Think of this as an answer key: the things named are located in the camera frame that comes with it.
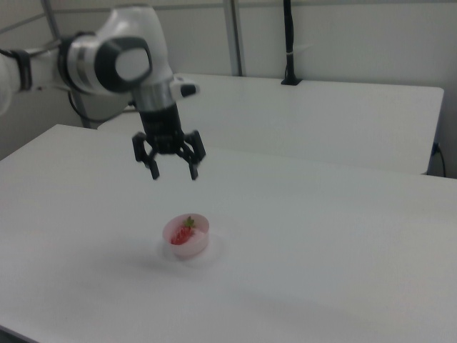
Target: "pink bowl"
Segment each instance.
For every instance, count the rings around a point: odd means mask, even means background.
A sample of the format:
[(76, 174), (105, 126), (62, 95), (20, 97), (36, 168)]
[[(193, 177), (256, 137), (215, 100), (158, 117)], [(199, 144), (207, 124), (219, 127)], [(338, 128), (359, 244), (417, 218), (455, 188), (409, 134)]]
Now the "pink bowl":
[[(183, 222), (191, 217), (195, 220), (195, 232), (194, 235), (184, 244), (175, 245), (172, 244), (171, 238), (174, 232), (181, 227)], [(163, 232), (163, 237), (165, 239), (166, 245), (169, 246), (169, 249), (179, 257), (190, 257), (195, 254), (198, 254), (208, 245), (209, 240), (209, 222), (208, 219), (196, 213), (182, 214), (177, 216), (169, 221)]]

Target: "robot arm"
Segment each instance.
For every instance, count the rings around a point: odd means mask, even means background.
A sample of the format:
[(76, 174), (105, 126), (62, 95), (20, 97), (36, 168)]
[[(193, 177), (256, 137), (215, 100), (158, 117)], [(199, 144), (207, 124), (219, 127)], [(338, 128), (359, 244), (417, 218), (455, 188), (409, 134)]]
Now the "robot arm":
[[(10, 93), (56, 87), (84, 94), (130, 92), (144, 133), (133, 137), (135, 157), (159, 177), (154, 157), (177, 154), (189, 164), (192, 179), (205, 157), (197, 131), (184, 134), (176, 101), (199, 91), (175, 77), (168, 63), (164, 33), (150, 6), (121, 6), (111, 11), (96, 33), (63, 37), (58, 49), (4, 51), (0, 55), (0, 113)], [(146, 153), (144, 142), (152, 150)]]

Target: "red strawberry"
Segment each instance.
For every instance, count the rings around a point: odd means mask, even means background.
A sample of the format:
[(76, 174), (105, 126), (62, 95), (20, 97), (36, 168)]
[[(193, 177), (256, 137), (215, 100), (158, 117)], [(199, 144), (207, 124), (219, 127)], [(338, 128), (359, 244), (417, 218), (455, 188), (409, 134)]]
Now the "red strawberry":
[(188, 217), (183, 222), (183, 225), (174, 232), (170, 243), (174, 245), (181, 245), (186, 243), (194, 234), (194, 227), (195, 221), (191, 217)]

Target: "black pole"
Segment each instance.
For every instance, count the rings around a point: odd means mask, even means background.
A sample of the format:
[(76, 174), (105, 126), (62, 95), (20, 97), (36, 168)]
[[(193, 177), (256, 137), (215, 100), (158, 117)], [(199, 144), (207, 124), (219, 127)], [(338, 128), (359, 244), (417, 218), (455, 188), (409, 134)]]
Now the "black pole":
[(286, 32), (286, 75), (281, 84), (287, 84), (289, 86), (296, 86), (300, 83), (301, 79), (297, 79), (295, 76), (295, 69), (293, 67), (293, 19), (292, 19), (292, 8), (291, 0), (283, 0), (284, 3), (284, 29)]

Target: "black cable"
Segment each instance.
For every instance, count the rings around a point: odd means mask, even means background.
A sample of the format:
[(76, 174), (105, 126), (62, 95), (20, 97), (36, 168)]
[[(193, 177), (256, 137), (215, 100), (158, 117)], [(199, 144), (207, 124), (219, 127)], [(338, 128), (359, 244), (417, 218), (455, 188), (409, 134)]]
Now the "black cable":
[(4, 55), (6, 57), (11, 57), (12, 59), (14, 58), (13, 54), (8, 50), (0, 49), (0, 54)]
[(436, 152), (438, 152), (441, 156), (441, 163), (443, 165), (443, 177), (446, 177), (446, 164), (444, 163), (443, 152), (441, 151), (439, 146), (436, 147)]
[(88, 116), (82, 114), (76, 108), (76, 105), (73, 102), (73, 97), (71, 96), (71, 92), (70, 91), (68, 92), (68, 95), (69, 95), (69, 101), (70, 101), (71, 108), (76, 112), (76, 114), (78, 114), (78, 116), (80, 116), (82, 119), (85, 119), (85, 120), (87, 120), (87, 121), (89, 121), (91, 123), (103, 124), (103, 123), (105, 123), (105, 122), (107, 122), (109, 120), (112, 120), (112, 119), (116, 118), (117, 116), (120, 116), (123, 113), (137, 112), (137, 110), (135, 110), (135, 109), (124, 109), (124, 110), (120, 111), (119, 113), (113, 114), (112, 116), (109, 116), (108, 118), (105, 118), (105, 119), (92, 119), (92, 118), (89, 118)]

